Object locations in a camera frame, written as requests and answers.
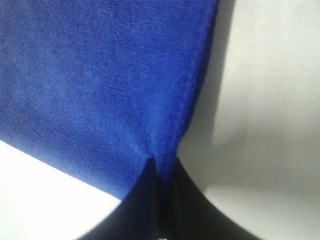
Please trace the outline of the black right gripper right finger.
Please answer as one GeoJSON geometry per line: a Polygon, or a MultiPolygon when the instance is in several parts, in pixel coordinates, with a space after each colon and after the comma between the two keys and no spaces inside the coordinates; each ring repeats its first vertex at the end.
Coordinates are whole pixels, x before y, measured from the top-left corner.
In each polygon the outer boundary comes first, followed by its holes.
{"type": "Polygon", "coordinates": [[[176,158],[161,193],[161,236],[168,240],[246,240],[248,232],[204,196],[176,158]]]}

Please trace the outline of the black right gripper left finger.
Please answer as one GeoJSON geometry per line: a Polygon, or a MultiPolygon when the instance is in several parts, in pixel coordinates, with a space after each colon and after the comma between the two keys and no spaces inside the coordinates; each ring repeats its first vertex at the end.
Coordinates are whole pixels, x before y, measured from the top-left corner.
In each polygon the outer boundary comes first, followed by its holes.
{"type": "Polygon", "coordinates": [[[81,240],[157,240],[159,201],[156,163],[149,158],[129,194],[81,240]]]}

